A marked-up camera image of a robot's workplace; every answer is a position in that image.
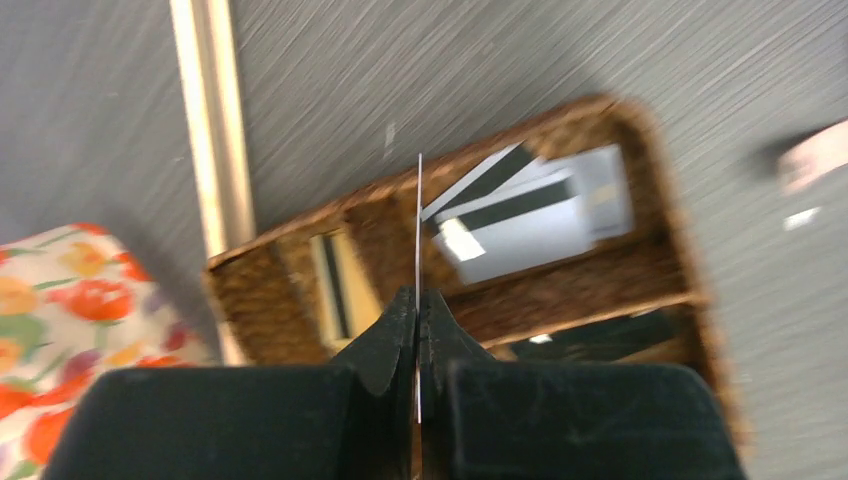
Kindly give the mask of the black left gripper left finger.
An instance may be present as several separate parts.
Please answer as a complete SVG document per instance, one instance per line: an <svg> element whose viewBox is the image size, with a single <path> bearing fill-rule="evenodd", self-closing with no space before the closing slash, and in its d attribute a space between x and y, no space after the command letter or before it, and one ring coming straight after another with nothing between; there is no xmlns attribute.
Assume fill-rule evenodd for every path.
<svg viewBox="0 0 848 480"><path fill-rule="evenodd" d="M133 367L76 407L47 479L408 479L418 295L330 361Z"/></svg>

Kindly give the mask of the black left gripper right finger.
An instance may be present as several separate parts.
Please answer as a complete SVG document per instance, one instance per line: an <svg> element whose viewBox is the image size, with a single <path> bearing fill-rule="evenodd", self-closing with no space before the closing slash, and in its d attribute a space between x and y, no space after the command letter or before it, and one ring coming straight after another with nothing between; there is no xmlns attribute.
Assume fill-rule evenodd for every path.
<svg viewBox="0 0 848 480"><path fill-rule="evenodd" d="M672 340L612 362L519 361L486 351L442 295L422 303L425 479L742 479L693 345L692 314L663 307Z"/></svg>

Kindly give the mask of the white card with magnetic stripe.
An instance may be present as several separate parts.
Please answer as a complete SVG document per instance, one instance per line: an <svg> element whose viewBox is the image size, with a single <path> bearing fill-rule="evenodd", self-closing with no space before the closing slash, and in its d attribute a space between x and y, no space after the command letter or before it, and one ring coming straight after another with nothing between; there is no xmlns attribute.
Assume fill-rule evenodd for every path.
<svg viewBox="0 0 848 480"><path fill-rule="evenodd" d="M421 393L421 374L420 374L420 324L421 324L421 290L422 290L422 274L421 274L421 213L422 213L422 172L423 172L423 154L417 155L417 171L416 171L416 209L415 209L415 235L414 235L414 273L415 273L415 407L416 407L416 422L418 425L422 423L422 393Z"/></svg>

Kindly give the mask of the tan leather card holder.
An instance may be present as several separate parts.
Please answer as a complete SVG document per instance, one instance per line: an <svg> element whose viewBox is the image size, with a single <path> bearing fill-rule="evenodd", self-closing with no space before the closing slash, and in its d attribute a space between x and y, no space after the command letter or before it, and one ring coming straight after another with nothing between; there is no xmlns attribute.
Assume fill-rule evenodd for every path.
<svg viewBox="0 0 848 480"><path fill-rule="evenodd" d="M843 120L790 148L778 159L778 179L785 194L798 193L847 165L847 121Z"/></svg>

